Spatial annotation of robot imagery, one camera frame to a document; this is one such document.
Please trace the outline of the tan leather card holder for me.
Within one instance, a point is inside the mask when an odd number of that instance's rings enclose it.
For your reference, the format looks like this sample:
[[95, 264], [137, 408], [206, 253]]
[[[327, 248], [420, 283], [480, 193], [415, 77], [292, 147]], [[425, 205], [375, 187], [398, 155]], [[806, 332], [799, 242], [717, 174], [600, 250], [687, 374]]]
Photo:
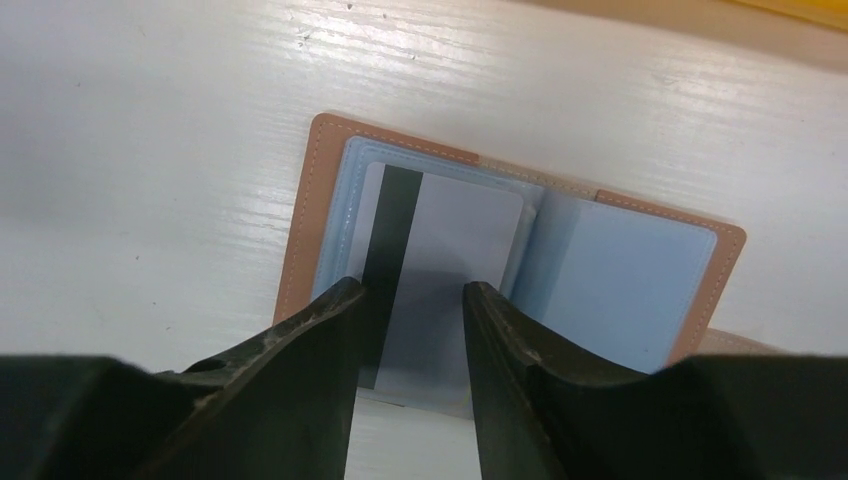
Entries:
[[491, 285], [606, 360], [652, 373], [695, 353], [772, 351], [709, 325], [745, 245], [742, 228], [332, 113], [310, 126], [276, 321], [341, 278], [361, 281], [346, 266], [364, 172], [374, 162], [532, 190], [511, 280]]

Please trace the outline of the silver magnetic stripe card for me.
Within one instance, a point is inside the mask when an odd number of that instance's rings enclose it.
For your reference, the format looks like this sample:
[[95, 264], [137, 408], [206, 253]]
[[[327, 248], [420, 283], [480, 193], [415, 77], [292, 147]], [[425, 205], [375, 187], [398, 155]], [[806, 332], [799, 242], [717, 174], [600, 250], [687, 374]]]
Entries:
[[359, 381], [371, 397], [469, 415], [463, 288], [511, 280], [533, 208], [511, 182], [367, 166], [346, 271], [366, 289]]

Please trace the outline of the yellow three-compartment plastic bin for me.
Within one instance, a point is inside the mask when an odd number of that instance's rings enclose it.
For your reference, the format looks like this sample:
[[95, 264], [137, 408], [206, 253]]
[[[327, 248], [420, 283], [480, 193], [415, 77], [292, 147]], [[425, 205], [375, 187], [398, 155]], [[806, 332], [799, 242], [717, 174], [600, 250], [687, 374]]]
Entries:
[[735, 2], [847, 32], [847, 0], [735, 0]]

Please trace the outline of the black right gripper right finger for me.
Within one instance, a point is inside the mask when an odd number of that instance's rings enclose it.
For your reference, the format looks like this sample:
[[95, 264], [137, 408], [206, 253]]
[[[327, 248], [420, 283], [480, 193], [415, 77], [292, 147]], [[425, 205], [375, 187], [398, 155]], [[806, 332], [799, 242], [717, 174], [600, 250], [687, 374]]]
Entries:
[[653, 374], [603, 359], [485, 282], [463, 289], [486, 479], [843, 479], [847, 361], [696, 355]]

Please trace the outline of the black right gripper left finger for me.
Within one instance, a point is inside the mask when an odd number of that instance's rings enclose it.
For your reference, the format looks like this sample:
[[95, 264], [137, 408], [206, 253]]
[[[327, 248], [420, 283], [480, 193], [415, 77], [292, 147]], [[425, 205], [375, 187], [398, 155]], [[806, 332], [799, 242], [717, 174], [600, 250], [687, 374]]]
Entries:
[[307, 307], [182, 372], [108, 356], [1, 359], [5, 479], [340, 479], [365, 288]]

